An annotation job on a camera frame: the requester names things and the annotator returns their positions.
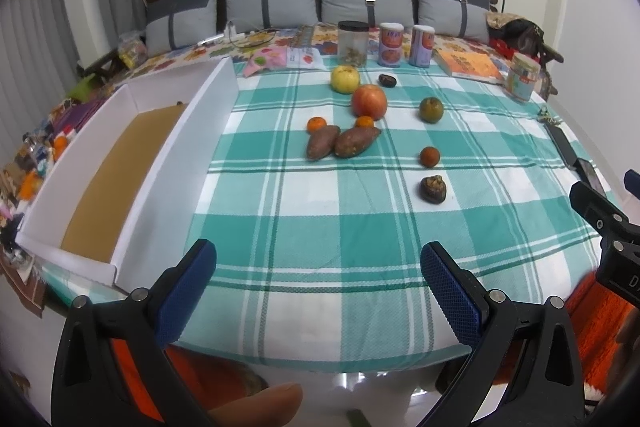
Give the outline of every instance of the black phone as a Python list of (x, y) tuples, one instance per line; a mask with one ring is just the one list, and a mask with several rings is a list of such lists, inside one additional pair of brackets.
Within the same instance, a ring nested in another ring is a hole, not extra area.
[(588, 184), (593, 190), (602, 194), (605, 198), (607, 197), (602, 184), (600, 183), (600, 179), (596, 174), (593, 165), (584, 158), (576, 158), (575, 161), (575, 169), (578, 171), (580, 175), (580, 179)]
[(569, 140), (567, 140), (562, 129), (548, 123), (545, 123), (544, 126), (551, 137), (551, 141), (556, 146), (556, 149), (558, 149), (558, 153), (566, 167), (575, 171), (575, 163), (578, 160), (578, 156), (575, 153), (574, 148), (571, 147), (571, 144), (569, 143)]

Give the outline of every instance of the orange book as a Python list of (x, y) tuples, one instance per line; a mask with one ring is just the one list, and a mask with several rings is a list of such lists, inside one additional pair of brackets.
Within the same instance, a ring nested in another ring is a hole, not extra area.
[(449, 76), (496, 84), (502, 75), (491, 59), (482, 53), (437, 50), (433, 57)]

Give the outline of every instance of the white floor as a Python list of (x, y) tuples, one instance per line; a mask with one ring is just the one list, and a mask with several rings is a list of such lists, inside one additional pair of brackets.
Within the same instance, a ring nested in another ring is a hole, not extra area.
[[(22, 307), (5, 277), (0, 277), (0, 363), (31, 384), (34, 407), (50, 419), (53, 366), (64, 318), (45, 309), (41, 319)], [(372, 427), (412, 427), (429, 412), (440, 395), (434, 391), (439, 368), (383, 374), (328, 375), (254, 367), (272, 385), (300, 382), (305, 392), (291, 427), (349, 427), (345, 412), (360, 409)], [(423, 391), (416, 393), (416, 388)], [(495, 410), (504, 392), (492, 388), (477, 417)]]

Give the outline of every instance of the pink can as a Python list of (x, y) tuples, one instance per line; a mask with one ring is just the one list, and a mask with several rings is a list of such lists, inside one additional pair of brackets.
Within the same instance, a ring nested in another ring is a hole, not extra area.
[(387, 68), (397, 68), (402, 58), (402, 36), (404, 26), (398, 22), (380, 23), (378, 41), (378, 64)]
[(411, 52), (409, 64), (417, 68), (428, 68), (431, 64), (433, 40), (436, 30), (431, 26), (417, 24), (411, 33)]

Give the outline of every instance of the can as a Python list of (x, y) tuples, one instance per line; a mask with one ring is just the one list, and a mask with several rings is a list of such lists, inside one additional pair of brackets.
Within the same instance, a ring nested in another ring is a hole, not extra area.
[(505, 91), (516, 100), (529, 102), (533, 88), (540, 76), (540, 64), (533, 58), (521, 53), (514, 53), (511, 69), (504, 83)]
[(436, 30), (432, 26), (417, 24), (411, 32), (409, 64), (417, 68), (428, 68), (431, 64), (433, 40)]
[(378, 64), (388, 68), (397, 68), (402, 58), (402, 36), (404, 26), (398, 22), (380, 24), (378, 39)]

